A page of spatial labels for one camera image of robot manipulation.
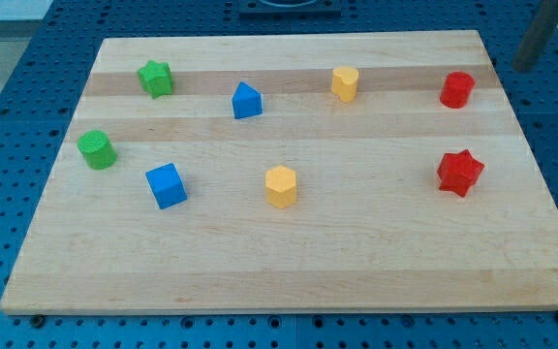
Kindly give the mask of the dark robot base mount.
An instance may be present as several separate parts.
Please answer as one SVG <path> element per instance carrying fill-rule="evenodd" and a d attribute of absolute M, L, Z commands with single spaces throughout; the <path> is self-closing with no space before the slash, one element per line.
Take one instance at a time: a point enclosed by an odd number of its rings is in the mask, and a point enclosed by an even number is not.
<path fill-rule="evenodd" d="M 240 18 L 261 16 L 329 15 L 340 16 L 342 0 L 238 0 Z"/>

